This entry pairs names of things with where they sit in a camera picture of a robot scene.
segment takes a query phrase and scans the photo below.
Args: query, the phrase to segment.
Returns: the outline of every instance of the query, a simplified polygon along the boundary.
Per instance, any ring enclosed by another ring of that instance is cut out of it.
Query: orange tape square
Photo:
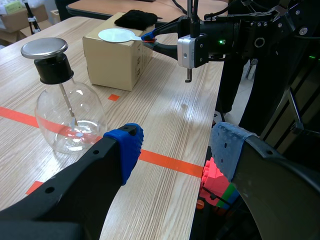
[[[35,181],[31,187],[28,189],[28,191],[26,191],[25,194],[29,195],[31,194],[34,190],[36,190],[38,187],[40,187],[43,184],[43,182],[41,181]]]
[[[118,98],[120,98],[120,96],[115,95],[115,94],[111,94],[110,97],[108,97],[108,99],[111,101],[117,101]]]

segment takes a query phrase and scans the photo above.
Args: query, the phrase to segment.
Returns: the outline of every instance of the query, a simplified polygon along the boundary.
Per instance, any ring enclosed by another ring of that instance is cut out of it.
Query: wood grain surface
[[[177,0],[187,10],[187,0]],[[216,13],[227,7],[227,3],[218,0],[199,0],[198,16],[203,20],[205,14]],[[156,0],[155,2],[135,0],[80,0],[68,5],[73,10],[81,10],[92,13],[114,15],[118,12],[126,13],[132,9],[147,13],[154,13],[159,22],[171,22],[184,15],[172,0]]]
[[[144,129],[144,150],[202,166],[223,63],[194,69],[192,82],[185,83],[185,68],[154,53],[133,91],[91,85],[82,37],[102,22],[73,17],[0,50],[0,106],[34,116],[46,86],[20,49],[34,39],[63,38],[74,80],[97,92],[108,130],[137,123]],[[176,44],[177,36],[158,40]],[[120,97],[112,101],[111,94]],[[24,198],[34,181],[45,182],[81,157],[54,152],[38,128],[7,118],[0,117],[0,133],[0,210]],[[101,239],[189,239],[199,185],[198,177],[138,161],[109,209]]]

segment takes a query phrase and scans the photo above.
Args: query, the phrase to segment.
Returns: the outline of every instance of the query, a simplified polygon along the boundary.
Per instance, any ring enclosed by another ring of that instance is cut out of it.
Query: glass bottle
[[[35,117],[53,150],[74,154],[87,151],[106,131],[105,113],[96,92],[75,82],[61,38],[41,38],[25,44],[21,54],[34,59],[40,81],[47,85],[37,99]]]

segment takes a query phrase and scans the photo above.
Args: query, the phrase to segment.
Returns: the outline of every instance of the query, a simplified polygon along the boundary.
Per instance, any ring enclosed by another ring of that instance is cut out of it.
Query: orange tape
[[[27,115],[18,111],[14,111],[5,107],[1,107],[1,106],[0,106],[0,116],[7,119],[14,120],[19,123],[32,126],[32,127],[36,127],[36,128],[39,127],[37,124],[37,120],[34,116],[30,116],[30,115]],[[64,134],[63,132],[61,132],[61,127],[68,128],[67,126],[60,125],[54,122],[50,122],[47,120],[44,120],[44,121],[45,121],[44,125],[46,125],[46,128],[51,129],[52,132],[54,133]],[[97,142],[100,139],[101,137],[99,136],[94,141]],[[172,157],[164,156],[164,155],[157,154],[157,153],[143,150],[143,149],[141,150],[139,159],[151,164],[155,164],[155,165],[167,168],[167,169],[175,170],[180,173],[185,173],[198,178],[202,177],[203,167],[186,162],[186,161],[174,159]]]
[[[117,101],[118,98],[120,98],[120,96],[118,95],[115,95],[115,94],[111,94],[108,99],[111,100],[111,101]]]
[[[0,116],[19,123],[27,124],[35,128],[39,128],[37,120],[34,116],[30,116],[22,112],[14,111],[0,106]]]
[[[203,167],[186,161],[181,161],[143,149],[141,150],[139,159],[180,173],[189,174],[198,178],[202,177]]]
[[[26,191],[25,194],[29,195],[31,194],[34,190],[36,190],[38,187],[40,187],[43,184],[43,182],[41,181],[35,181],[31,187],[28,189],[28,191]]]

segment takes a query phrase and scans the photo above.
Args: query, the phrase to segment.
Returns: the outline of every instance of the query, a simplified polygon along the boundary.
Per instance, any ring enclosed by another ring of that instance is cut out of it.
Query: cardboard box
[[[88,75],[92,84],[132,91],[151,60],[153,51],[143,46],[141,41],[111,43],[98,37],[102,30],[123,28],[114,23],[123,14],[118,12],[110,17],[85,35],[82,42]],[[140,37],[153,29],[154,26],[147,28],[146,31],[130,30]]]
[[[53,24],[57,24],[60,23],[60,15],[59,15],[59,11],[58,10],[52,10],[51,12],[51,16],[53,19]]]
[[[48,19],[46,8],[40,5],[36,8],[31,8],[32,14],[36,17],[38,23]],[[13,33],[21,29],[29,27],[28,13],[25,8],[8,15],[0,16],[0,30],[8,33]]]
[[[48,20],[38,22],[38,25],[41,30],[47,29],[52,26],[52,24]],[[14,31],[14,32],[6,32],[6,31],[0,30],[0,40],[6,41],[7,44],[3,42],[0,42],[0,43],[7,46],[9,44],[18,42],[21,39],[25,39],[26,37],[29,37],[29,36],[31,36],[30,27],[26,27],[24,29],[21,29],[19,31]]]

